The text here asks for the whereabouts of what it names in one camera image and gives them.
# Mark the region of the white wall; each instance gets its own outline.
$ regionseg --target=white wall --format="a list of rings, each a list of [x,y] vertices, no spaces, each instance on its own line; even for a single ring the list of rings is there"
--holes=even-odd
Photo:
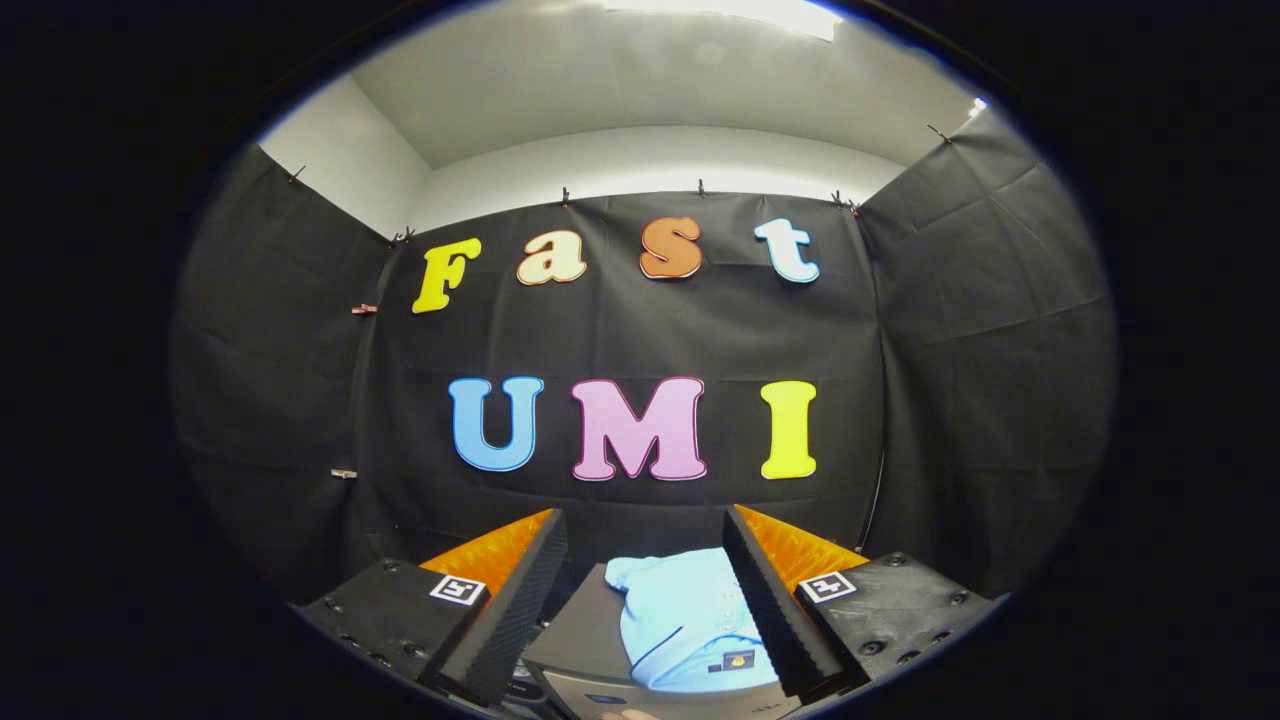
[[[375,232],[404,232],[431,169],[351,76],[321,90],[259,140],[298,179]]]
[[[476,155],[431,172],[407,224],[422,232],[570,197],[698,190],[861,202],[905,167],[877,155],[759,131],[636,127],[584,132]]]

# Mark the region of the light blue letter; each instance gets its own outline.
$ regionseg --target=light blue letter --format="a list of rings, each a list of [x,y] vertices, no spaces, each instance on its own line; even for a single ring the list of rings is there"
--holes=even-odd
[[[538,378],[507,378],[502,392],[511,397],[511,442],[493,447],[484,441],[484,398],[493,388],[488,380],[463,378],[449,383],[453,397],[453,446],[468,464],[493,473],[520,468],[534,456],[538,424],[534,421],[534,398],[543,392]]]
[[[755,228],[759,237],[769,246],[769,260],[773,269],[794,283],[813,282],[818,277],[818,265],[805,263],[800,258],[801,245],[809,245],[809,233],[791,227],[791,220],[778,218]]]

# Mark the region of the white ceiling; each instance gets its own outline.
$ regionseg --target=white ceiling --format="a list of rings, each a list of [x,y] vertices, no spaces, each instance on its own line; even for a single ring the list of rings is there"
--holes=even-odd
[[[980,91],[927,53],[845,19],[833,42],[758,20],[500,0],[357,68],[369,99],[433,169],[545,137],[714,126],[829,142],[909,165]]]

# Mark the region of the pink letter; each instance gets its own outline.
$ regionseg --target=pink letter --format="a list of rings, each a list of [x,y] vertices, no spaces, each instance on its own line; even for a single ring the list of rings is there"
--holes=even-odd
[[[604,443],[622,462],[628,478],[640,474],[658,443],[658,460],[649,473],[659,480],[692,480],[707,474],[698,457],[698,398],[707,386],[698,378],[667,378],[653,391],[644,418],[636,419],[613,380],[582,380],[570,391],[582,404],[582,461],[573,466],[580,480],[608,480],[617,470],[604,457]]]

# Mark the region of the light blue shirt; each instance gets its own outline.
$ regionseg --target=light blue shirt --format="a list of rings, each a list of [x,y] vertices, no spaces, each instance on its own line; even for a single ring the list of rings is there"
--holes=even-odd
[[[723,548],[616,557],[604,579],[627,596],[622,644],[644,687],[703,693],[777,682]]]

